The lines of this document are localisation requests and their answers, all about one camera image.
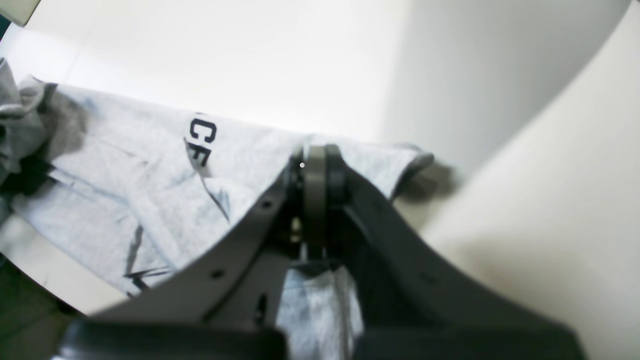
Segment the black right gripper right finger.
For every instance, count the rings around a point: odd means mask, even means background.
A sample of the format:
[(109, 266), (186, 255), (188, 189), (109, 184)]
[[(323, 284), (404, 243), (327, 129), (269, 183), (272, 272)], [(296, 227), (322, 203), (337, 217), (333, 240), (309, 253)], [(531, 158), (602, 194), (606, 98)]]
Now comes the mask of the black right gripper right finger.
[(583, 360), (574, 332), (445, 260), (326, 147), (327, 243), (356, 285), (355, 360)]

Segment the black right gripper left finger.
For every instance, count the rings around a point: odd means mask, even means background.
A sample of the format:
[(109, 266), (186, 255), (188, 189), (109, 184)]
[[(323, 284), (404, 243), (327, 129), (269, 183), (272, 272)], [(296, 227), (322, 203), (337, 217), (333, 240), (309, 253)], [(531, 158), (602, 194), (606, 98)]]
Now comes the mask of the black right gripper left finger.
[(282, 288), (308, 244), (326, 239), (327, 149), (294, 151), (213, 249), (138, 297), (73, 322), (57, 360), (286, 360)]

